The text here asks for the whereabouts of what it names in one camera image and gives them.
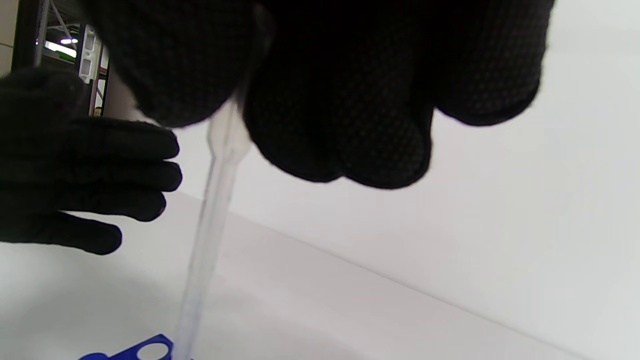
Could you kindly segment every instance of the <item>hole in rack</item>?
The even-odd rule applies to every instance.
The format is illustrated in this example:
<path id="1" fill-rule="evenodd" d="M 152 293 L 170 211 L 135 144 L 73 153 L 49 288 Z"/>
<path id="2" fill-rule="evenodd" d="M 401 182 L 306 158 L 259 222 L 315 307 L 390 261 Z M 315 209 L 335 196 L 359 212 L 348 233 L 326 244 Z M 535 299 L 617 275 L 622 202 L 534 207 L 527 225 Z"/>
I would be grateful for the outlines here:
<path id="1" fill-rule="evenodd" d="M 161 360 L 169 354 L 169 347 L 163 343 L 148 344 L 138 350 L 139 360 Z"/>

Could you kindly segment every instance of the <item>white surface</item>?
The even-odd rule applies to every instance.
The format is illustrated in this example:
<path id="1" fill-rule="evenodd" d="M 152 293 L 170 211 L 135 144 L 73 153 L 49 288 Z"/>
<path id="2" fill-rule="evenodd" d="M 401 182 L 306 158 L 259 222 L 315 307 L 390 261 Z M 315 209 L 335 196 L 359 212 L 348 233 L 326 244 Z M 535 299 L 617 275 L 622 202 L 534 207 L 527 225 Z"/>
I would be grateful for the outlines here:
<path id="1" fill-rule="evenodd" d="M 636 360 L 639 7 L 559 1 L 533 107 L 488 129 L 437 116 L 431 170 L 409 189 L 308 184 L 253 151 L 232 209 L 584 357 Z M 205 131 L 179 136 L 181 190 L 201 196 Z"/>
<path id="2" fill-rule="evenodd" d="M 0 44 L 13 47 L 19 0 L 0 1 Z"/>
<path id="3" fill-rule="evenodd" d="M 116 220 L 107 257 L 0 245 L 0 359 L 113 355 L 172 336 L 200 202 Z M 196 360 L 577 360 L 241 217 L 229 218 Z"/>

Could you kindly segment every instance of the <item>transfer pipette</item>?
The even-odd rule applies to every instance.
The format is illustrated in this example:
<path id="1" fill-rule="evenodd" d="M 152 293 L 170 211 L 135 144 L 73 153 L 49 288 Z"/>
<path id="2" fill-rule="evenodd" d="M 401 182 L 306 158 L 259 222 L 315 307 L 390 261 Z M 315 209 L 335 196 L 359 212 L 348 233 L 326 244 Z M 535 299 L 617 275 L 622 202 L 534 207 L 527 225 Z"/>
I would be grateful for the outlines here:
<path id="1" fill-rule="evenodd" d="M 242 120 L 244 98 L 250 74 L 266 53 L 273 32 L 272 22 L 264 9 L 256 8 L 255 14 L 259 35 L 250 71 L 234 96 L 209 121 L 209 180 L 204 203 L 200 209 L 200 221 L 191 254 L 172 360 L 191 359 L 200 328 L 202 307 L 218 262 L 218 249 L 222 241 L 237 166 L 251 145 Z"/>

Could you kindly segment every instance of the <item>black glove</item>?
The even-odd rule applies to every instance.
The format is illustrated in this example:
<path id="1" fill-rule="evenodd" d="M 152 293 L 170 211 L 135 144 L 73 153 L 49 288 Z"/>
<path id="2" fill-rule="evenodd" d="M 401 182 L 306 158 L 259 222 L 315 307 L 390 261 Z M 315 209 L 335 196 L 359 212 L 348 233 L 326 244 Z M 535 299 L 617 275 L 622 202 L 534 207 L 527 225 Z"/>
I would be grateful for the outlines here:
<path id="1" fill-rule="evenodd" d="M 0 241 L 109 254 L 117 226 L 64 211 L 151 221 L 182 180 L 175 135 L 141 122 L 72 119 L 84 86 L 28 69 L 0 79 Z"/>
<path id="2" fill-rule="evenodd" d="M 232 93 L 255 33 L 250 0 L 83 0 L 140 108 L 198 122 Z M 310 181 L 420 179 L 438 108 L 472 126 L 526 109 L 554 0 L 261 0 L 276 35 L 244 120 L 260 151 Z"/>

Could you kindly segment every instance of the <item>blue tube holder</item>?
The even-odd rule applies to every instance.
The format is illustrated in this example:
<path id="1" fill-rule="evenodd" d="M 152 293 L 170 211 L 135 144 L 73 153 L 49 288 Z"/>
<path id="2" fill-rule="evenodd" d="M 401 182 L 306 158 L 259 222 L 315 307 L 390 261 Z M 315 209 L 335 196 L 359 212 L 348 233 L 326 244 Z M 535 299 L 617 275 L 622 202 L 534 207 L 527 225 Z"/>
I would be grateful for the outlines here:
<path id="1" fill-rule="evenodd" d="M 140 358 L 138 357 L 138 352 L 140 351 L 140 349 L 151 344 L 165 344 L 166 347 L 168 348 L 167 354 L 158 360 L 171 360 L 171 351 L 173 350 L 173 343 L 171 342 L 171 340 L 169 340 L 166 336 L 162 334 L 156 335 L 153 338 L 145 340 L 111 357 L 107 356 L 106 354 L 95 353 L 95 354 L 85 355 L 81 357 L 80 360 L 140 360 Z"/>

